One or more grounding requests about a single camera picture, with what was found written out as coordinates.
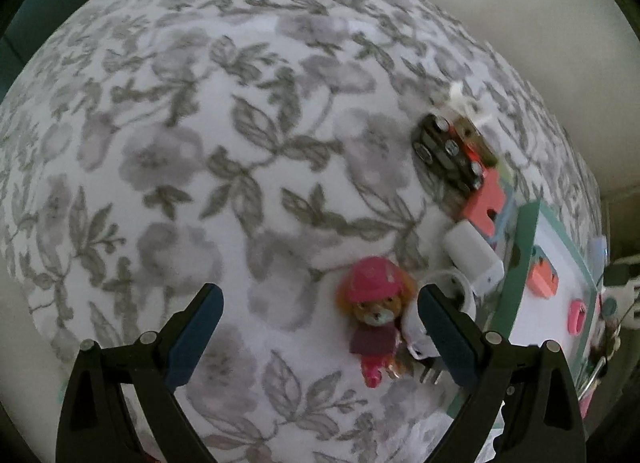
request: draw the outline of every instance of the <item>toy figure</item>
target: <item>toy figure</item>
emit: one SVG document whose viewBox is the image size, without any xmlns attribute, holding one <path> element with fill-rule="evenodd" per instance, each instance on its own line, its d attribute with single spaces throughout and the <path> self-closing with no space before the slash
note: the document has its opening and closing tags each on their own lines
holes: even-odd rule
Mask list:
<svg viewBox="0 0 640 463">
<path fill-rule="evenodd" d="M 396 319 L 416 295 L 412 277 L 383 257 L 361 259 L 340 284 L 338 308 L 358 320 L 350 351 L 360 355 L 367 387 L 380 385 L 382 369 L 392 378 L 406 372 L 396 359 L 401 341 Z"/>
</svg>

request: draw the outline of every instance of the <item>floral fabric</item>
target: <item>floral fabric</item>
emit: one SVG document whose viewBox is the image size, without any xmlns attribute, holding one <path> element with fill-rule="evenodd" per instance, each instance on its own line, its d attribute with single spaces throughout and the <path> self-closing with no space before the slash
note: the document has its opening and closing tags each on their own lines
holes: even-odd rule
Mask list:
<svg viewBox="0 0 640 463">
<path fill-rule="evenodd" d="M 589 169 L 428 0 L 91 0 L 0 106 L 1 251 L 36 327 L 70 363 L 80 339 L 130 343 L 217 283 L 225 314 L 177 393 L 216 458 L 423 461 L 450 422 L 439 391 L 367 389 L 333 303 L 366 255 L 445 264 L 448 191 L 410 133 L 452 82 L 495 115 L 520 197 L 584 250 Z"/>
</svg>

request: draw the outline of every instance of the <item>dog toy figure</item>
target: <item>dog toy figure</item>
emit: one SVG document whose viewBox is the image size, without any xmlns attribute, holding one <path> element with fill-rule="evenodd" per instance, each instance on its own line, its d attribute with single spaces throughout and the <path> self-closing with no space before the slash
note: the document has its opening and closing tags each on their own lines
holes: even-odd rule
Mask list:
<svg viewBox="0 0 640 463">
<path fill-rule="evenodd" d="M 367 387 L 380 385 L 382 369 L 392 378 L 406 372 L 396 359 L 401 342 L 396 319 L 416 295 L 412 277 L 383 257 L 361 259 L 340 284 L 337 305 L 358 321 L 350 351 L 360 356 Z"/>
</svg>

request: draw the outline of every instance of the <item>toy car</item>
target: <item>toy car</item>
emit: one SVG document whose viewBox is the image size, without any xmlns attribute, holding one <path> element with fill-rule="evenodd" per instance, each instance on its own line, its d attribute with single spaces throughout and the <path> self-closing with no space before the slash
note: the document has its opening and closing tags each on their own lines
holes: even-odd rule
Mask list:
<svg viewBox="0 0 640 463">
<path fill-rule="evenodd" d="M 498 165 L 498 157 L 486 143 L 482 134 L 478 131 L 474 122 L 466 116 L 461 116 L 453 124 L 456 133 L 465 144 L 466 153 L 472 159 L 478 158 L 486 168 L 493 168 Z"/>
<path fill-rule="evenodd" d="M 416 129 L 413 148 L 428 168 L 468 195 L 484 181 L 485 168 L 477 153 L 465 146 L 453 126 L 443 117 L 427 114 Z"/>
</svg>

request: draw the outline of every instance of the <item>pink hat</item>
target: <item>pink hat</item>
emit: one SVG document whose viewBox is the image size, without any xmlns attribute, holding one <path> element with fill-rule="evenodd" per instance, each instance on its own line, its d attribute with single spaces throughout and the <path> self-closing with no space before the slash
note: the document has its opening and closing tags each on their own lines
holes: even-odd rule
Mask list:
<svg viewBox="0 0 640 463">
<path fill-rule="evenodd" d="M 383 257 L 365 257 L 351 268 L 347 299 L 371 302 L 398 295 L 404 284 L 398 266 Z"/>
</svg>

